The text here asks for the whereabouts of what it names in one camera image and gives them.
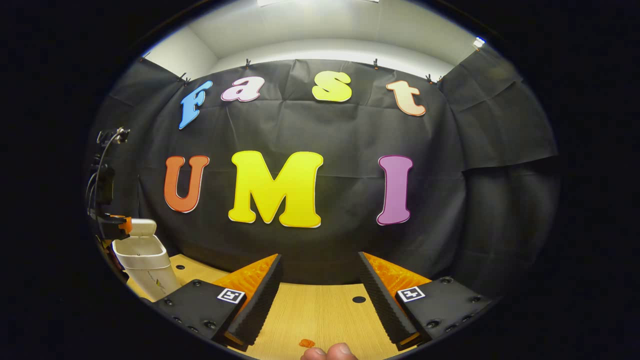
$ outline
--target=letter i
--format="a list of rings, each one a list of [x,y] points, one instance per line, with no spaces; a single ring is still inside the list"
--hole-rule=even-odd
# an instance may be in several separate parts
[[[378,224],[400,224],[409,220],[411,213],[406,208],[406,193],[413,161],[406,156],[388,155],[381,157],[378,165],[385,171],[385,204],[376,219]]]

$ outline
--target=ceiling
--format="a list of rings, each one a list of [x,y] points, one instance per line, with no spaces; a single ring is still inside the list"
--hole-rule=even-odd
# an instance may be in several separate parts
[[[291,40],[344,38],[381,42],[457,65],[475,36],[422,5],[406,0],[288,0],[260,7],[238,0],[189,28],[218,58]]]

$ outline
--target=wooden table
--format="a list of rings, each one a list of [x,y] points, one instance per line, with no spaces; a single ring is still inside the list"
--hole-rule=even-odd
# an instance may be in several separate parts
[[[171,257],[171,264],[180,285],[194,279],[214,282],[228,274],[183,255]],[[133,280],[127,285],[147,298]],[[353,302],[356,296],[366,301]],[[314,341],[324,351],[333,344],[347,343],[359,360],[381,360],[401,353],[389,340],[362,284],[281,283],[260,335],[245,354],[261,360],[300,360],[307,349],[298,345],[302,339]]]

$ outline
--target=black border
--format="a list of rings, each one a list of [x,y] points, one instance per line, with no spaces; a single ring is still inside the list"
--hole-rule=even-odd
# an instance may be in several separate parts
[[[6,195],[16,204],[14,217],[7,218],[9,234],[20,234],[6,237],[5,250],[16,262],[5,274],[10,280],[8,343],[17,354],[126,359],[123,348],[136,357],[144,348],[149,358],[226,357],[167,327],[122,286],[88,239],[76,201],[86,133],[102,96],[130,61],[160,40],[144,37],[151,29],[167,19],[173,22],[166,29],[177,29],[198,7],[212,3],[11,4],[15,36],[8,55],[20,76],[9,79],[7,89],[24,85],[10,96],[26,98],[25,105],[11,106],[19,114],[6,116],[3,142],[3,154],[11,149],[15,161],[7,167],[17,180],[11,189],[25,192],[15,202],[10,202],[12,191]],[[441,1],[431,5],[484,34],[518,66],[546,109],[564,165],[563,191],[548,245],[521,288],[466,331],[414,356],[393,359],[613,358],[626,342],[620,319],[631,306],[617,291],[629,287],[619,265],[625,245],[637,240],[625,225],[637,209],[632,201],[637,185],[625,175],[637,163],[628,157],[637,128],[615,114],[626,97],[602,92],[633,90],[626,84],[628,73],[620,71],[632,57],[618,55],[614,63],[603,57],[634,47],[624,34],[633,32],[627,23],[637,10],[622,4],[561,8],[557,1],[449,3],[493,31]],[[190,5],[195,6],[181,12]],[[581,102],[590,92],[598,92],[596,98]],[[607,111],[597,110],[596,102],[604,102]],[[12,249],[15,245],[24,249]]]

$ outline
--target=fingertip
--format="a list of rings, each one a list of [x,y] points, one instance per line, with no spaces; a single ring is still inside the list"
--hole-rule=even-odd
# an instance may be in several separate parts
[[[356,356],[351,353],[351,349],[345,343],[332,345],[327,350],[328,358],[331,360],[357,360]]]
[[[326,360],[326,354],[321,348],[312,347],[305,350],[301,360]]]

